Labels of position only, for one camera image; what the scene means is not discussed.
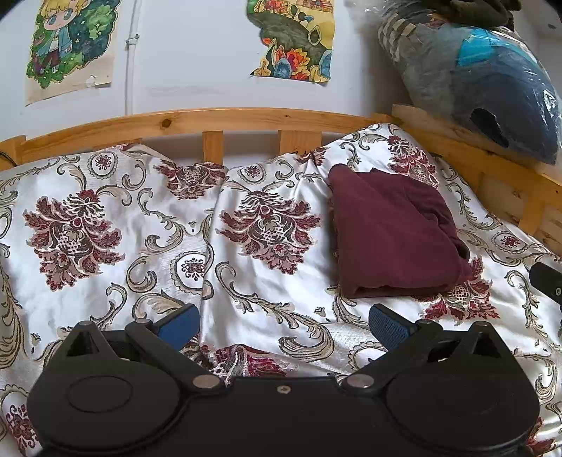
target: paper poster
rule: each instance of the paper poster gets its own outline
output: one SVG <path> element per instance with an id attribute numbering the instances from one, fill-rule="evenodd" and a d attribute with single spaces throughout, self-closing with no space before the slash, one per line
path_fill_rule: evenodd
<path id="1" fill-rule="evenodd" d="M 43 1 L 30 48 L 26 105 L 111 82 L 120 1 Z"/>
<path id="2" fill-rule="evenodd" d="M 268 47 L 252 76 L 325 83 L 336 28 L 329 0 L 248 0 L 248 18 Z"/>

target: wooden bed rail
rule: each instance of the wooden bed rail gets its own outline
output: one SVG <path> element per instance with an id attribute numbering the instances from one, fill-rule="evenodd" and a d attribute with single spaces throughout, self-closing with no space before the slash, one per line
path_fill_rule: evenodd
<path id="1" fill-rule="evenodd" d="M 279 152 L 320 146 L 321 133 L 350 133 L 392 116 L 372 119 L 322 111 L 284 108 L 209 108 L 135 114 L 71 127 L 25 140 L 15 137 L 0 143 L 17 164 L 55 155 L 99 149 L 139 138 L 203 132 L 203 157 L 222 163 L 224 131 L 279 131 Z"/>
<path id="2" fill-rule="evenodd" d="M 511 219 L 531 235 L 541 226 L 546 207 L 562 212 L 562 185 L 557 180 L 474 146 L 474 143 L 471 145 L 435 131 L 428 132 L 420 129 L 419 125 L 412 126 L 409 121 L 403 122 L 386 114 L 374 114 L 366 118 L 283 108 L 161 111 L 102 120 L 30 140 L 26 140 L 25 136 L 17 136 L 0 142 L 0 151 L 19 165 L 56 155 L 98 150 L 114 144 L 141 142 L 140 138 L 202 132 L 203 159 L 222 163 L 224 131 L 278 131 L 279 154 L 303 153 L 321 146 L 322 132 L 347 134 L 377 122 L 402 126 L 429 152 L 443 156 L 488 208 L 495 203 L 494 195 L 485 195 L 482 190 L 482 183 L 488 177 L 506 183 L 519 199 L 522 199 L 520 194 L 524 194 L 521 215 Z M 0 157 L 0 170 L 12 166 L 11 161 Z M 562 216 L 554 224 L 560 228 L 560 235 L 546 235 L 559 243 L 562 254 Z"/>

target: screw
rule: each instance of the screw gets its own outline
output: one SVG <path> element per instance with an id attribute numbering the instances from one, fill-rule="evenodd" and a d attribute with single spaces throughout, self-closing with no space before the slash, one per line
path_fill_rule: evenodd
<path id="1" fill-rule="evenodd" d="M 375 380 L 368 374 L 352 374 L 347 378 L 347 384 L 356 389 L 367 389 L 375 383 Z"/>
<path id="2" fill-rule="evenodd" d="M 290 393 L 291 388 L 289 386 L 277 386 L 277 392 L 279 393 Z"/>
<path id="3" fill-rule="evenodd" d="M 220 378 L 213 374 L 201 374 L 193 380 L 193 385 L 199 389 L 213 389 L 219 384 Z"/>

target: satin bedding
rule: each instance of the satin bedding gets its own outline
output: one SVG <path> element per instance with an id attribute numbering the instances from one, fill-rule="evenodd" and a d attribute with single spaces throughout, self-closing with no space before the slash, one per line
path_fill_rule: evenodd
<path id="1" fill-rule="evenodd" d="M 328 182 L 339 163 L 436 188 L 470 249 L 471 278 L 432 296 L 344 297 Z M 0 221 L 3 457 L 40 452 L 26 398 L 80 320 L 122 329 L 194 303 L 201 330 L 182 352 L 226 382 L 340 378 L 386 351 L 368 329 L 374 302 L 445 329 L 493 323 L 540 399 L 528 445 L 561 455 L 560 310 L 528 280 L 534 262 L 560 259 L 488 214 L 451 167 L 392 124 L 231 170 L 182 167 L 135 145 L 41 160 L 0 173 Z"/>

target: dark red cloth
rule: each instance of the dark red cloth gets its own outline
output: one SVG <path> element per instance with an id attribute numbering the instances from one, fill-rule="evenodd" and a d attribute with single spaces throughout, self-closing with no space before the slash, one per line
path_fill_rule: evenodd
<path id="1" fill-rule="evenodd" d="M 432 186 L 373 169 L 335 165 L 339 284 L 347 298 L 428 295 L 472 276 L 443 197 Z"/>

